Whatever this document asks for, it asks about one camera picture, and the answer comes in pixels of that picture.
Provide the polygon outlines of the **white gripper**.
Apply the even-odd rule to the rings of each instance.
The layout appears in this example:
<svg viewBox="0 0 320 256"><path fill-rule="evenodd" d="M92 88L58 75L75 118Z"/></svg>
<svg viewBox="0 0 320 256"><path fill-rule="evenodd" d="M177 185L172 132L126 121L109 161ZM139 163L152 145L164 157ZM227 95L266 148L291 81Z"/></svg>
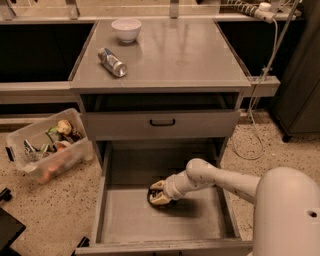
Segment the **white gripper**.
<svg viewBox="0 0 320 256"><path fill-rule="evenodd" d="M189 188L190 180L185 171L173 174L165 181L160 180L150 186L151 190L163 190L163 192L153 191L149 195L149 201L153 205L166 205L171 200L181 199L189 191Z"/></svg>

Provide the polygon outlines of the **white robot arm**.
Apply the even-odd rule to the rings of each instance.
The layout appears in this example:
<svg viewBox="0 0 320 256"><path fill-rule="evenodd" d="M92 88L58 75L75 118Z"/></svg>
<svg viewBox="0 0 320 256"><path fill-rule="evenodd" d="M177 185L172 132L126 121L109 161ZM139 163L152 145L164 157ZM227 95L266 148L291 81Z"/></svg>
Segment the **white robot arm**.
<svg viewBox="0 0 320 256"><path fill-rule="evenodd" d="M211 185L254 205L253 256L320 256L320 187L296 169L256 177L194 158L184 171L152 184L148 201L167 205Z"/></svg>

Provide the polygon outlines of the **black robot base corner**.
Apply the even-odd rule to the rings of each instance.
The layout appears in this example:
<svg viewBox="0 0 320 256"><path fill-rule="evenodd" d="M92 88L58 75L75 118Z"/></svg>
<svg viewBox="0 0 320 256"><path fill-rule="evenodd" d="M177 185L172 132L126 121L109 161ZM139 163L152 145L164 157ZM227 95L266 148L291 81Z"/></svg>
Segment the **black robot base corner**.
<svg viewBox="0 0 320 256"><path fill-rule="evenodd" d="M21 256L11 244L25 229L23 223L0 207L0 256Z"/></svg>

